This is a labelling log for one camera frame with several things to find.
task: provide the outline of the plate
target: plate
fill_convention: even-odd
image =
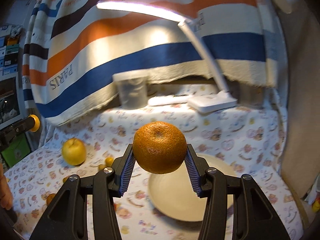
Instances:
[[[210,167],[215,167],[225,175],[236,177],[232,167],[224,161],[207,154],[197,154],[206,159]],[[198,198],[193,191],[185,163],[168,174],[151,174],[148,182],[151,202],[160,212],[177,220],[202,221],[207,198]],[[227,208],[233,204],[233,196],[228,195]]]

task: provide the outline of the cartoon print tablecloth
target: cartoon print tablecloth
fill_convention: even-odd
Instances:
[[[5,175],[18,213],[16,229],[28,239],[47,207],[46,197],[56,193],[62,179],[71,174],[90,176],[107,156],[123,155],[135,131],[151,121],[165,121],[183,131],[196,152],[214,155],[231,165],[240,176],[251,174],[273,204],[291,239],[302,235],[302,224],[291,192],[274,167],[282,152],[285,114],[272,109],[236,107],[201,115],[185,104],[145,107],[137,110],[109,109],[74,120],[54,129],[43,147],[24,158]],[[61,145],[77,137],[87,144],[87,159],[79,167],[67,165]],[[115,199],[119,228],[124,240],[196,240],[201,223],[173,220],[156,210],[148,198],[149,173],[137,164],[128,192]],[[228,211],[226,238],[231,239],[233,215]],[[89,239],[92,230],[92,198],[88,198]]]

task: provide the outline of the container lid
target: container lid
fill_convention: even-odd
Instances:
[[[130,80],[134,78],[143,78],[143,77],[148,77],[148,70],[145,70],[145,69],[131,70],[131,71],[120,72],[112,75],[112,79],[115,82]]]

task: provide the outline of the human hand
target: human hand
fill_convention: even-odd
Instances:
[[[0,206],[9,210],[12,208],[12,201],[12,193],[7,183],[7,179],[3,174],[3,166],[0,163]]]

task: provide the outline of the metal screw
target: metal screw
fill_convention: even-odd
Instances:
[[[213,167],[209,167],[209,168],[207,169],[207,171],[208,171],[209,173],[211,173],[211,174],[215,174],[215,173],[217,172],[217,169],[216,169],[216,168],[213,168]]]
[[[252,177],[249,174],[243,174],[242,176],[245,180],[251,180]]]
[[[113,169],[110,168],[110,167],[107,167],[107,168],[104,168],[104,169],[103,169],[103,172],[104,172],[104,173],[111,173],[112,171],[113,171]]]
[[[78,175],[76,175],[76,174],[70,175],[70,176],[69,176],[69,179],[70,179],[71,181],[75,181],[76,179],[78,179]]]

